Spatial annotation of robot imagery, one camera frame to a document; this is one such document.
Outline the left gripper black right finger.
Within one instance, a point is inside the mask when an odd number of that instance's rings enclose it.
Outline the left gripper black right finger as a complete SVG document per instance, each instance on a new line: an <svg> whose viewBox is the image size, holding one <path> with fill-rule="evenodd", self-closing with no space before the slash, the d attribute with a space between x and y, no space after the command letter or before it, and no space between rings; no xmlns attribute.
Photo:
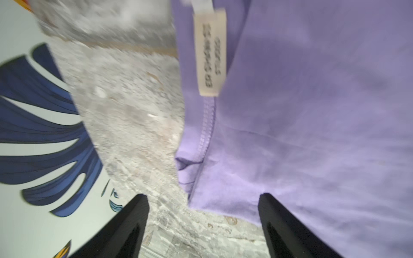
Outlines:
<svg viewBox="0 0 413 258"><path fill-rule="evenodd" d="M271 194L260 195L262 229L272 258L339 258Z"/></svg>

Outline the purple t-shirt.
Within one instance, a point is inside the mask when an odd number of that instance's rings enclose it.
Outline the purple t-shirt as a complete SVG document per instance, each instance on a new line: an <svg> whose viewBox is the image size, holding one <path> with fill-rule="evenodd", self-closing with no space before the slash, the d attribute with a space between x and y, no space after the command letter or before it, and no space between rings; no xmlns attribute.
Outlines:
<svg viewBox="0 0 413 258"><path fill-rule="evenodd" d="M171 5L188 206L259 224L269 193L343 257L412 257L412 1L215 1L217 97L198 90L193 8Z"/></svg>

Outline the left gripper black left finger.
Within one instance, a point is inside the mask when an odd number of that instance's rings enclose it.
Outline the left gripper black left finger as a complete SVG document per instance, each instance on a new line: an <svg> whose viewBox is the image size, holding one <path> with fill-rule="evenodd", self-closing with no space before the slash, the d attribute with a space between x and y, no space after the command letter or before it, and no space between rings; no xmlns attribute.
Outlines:
<svg viewBox="0 0 413 258"><path fill-rule="evenodd" d="M137 258L149 214L146 195L136 195L72 258Z"/></svg>

